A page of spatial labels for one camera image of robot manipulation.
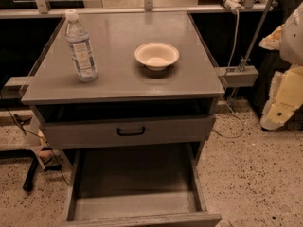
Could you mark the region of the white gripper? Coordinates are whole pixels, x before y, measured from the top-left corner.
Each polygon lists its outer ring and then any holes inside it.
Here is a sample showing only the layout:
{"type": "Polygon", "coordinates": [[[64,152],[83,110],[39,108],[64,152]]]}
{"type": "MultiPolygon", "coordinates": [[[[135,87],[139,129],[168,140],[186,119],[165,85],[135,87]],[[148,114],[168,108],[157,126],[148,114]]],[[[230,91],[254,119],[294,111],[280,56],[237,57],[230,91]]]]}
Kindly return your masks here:
{"type": "Polygon", "coordinates": [[[294,19],[277,27],[264,37],[259,46],[279,50],[280,57],[292,65],[285,73],[275,72],[272,78],[260,125],[269,131],[277,130],[303,105],[303,21],[294,19]]]}

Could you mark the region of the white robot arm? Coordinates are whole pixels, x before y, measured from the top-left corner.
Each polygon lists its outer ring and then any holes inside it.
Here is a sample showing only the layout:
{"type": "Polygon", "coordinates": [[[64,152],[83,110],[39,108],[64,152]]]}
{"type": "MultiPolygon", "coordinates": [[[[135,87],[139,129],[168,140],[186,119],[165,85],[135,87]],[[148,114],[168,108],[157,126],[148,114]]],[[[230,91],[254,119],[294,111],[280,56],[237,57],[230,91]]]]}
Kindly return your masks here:
{"type": "Polygon", "coordinates": [[[275,72],[260,125],[274,131],[284,126],[303,105],[303,3],[286,22],[264,37],[259,46],[278,50],[279,56],[291,67],[284,73],[275,72]]]}

